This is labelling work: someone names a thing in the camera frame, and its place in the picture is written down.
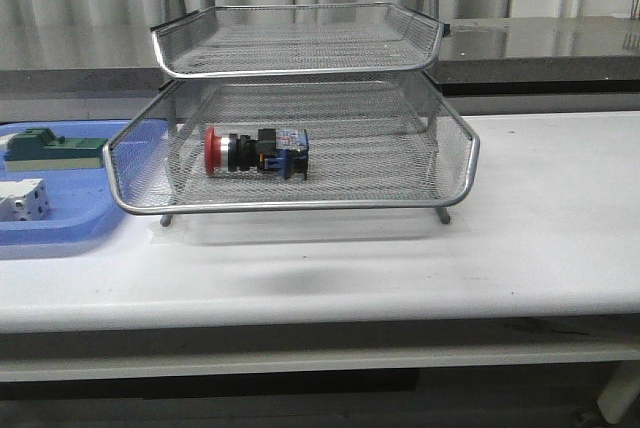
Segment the blue plastic tray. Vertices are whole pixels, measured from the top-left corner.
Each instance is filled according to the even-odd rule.
[[[56,136],[110,138],[126,121],[57,121],[0,126],[0,136],[47,126]],[[7,172],[0,150],[0,181],[44,179],[50,210],[38,221],[0,222],[1,245],[57,245],[99,238],[120,222],[123,211],[113,201],[104,168]]]

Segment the gray countertop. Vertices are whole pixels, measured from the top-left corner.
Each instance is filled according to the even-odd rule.
[[[640,21],[454,20],[430,74],[441,84],[640,79]],[[153,90],[163,82],[145,26],[0,31],[0,93]]]

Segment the tray leg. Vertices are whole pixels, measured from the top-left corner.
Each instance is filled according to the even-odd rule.
[[[162,215],[162,217],[160,218],[160,226],[166,228],[171,224],[171,220],[173,220],[173,215]]]
[[[449,223],[451,223],[451,215],[449,215],[449,210],[447,210],[443,206],[439,206],[438,208],[436,208],[436,214],[438,215],[440,223],[442,223],[443,225],[448,225]]]

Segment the white countertop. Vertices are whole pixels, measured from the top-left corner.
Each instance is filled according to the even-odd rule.
[[[0,331],[640,311],[640,113],[467,120],[480,161],[449,226],[433,210],[127,215],[82,255],[0,261]]]

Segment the metal mesh desk organizer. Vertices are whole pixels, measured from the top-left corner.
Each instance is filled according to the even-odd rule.
[[[445,207],[471,189],[479,140],[420,71],[442,31],[388,3],[212,7],[153,28],[173,80],[105,145],[114,198],[165,223],[176,213],[386,207],[436,208],[448,222]],[[211,126],[253,138],[303,127],[306,176],[207,172]]]

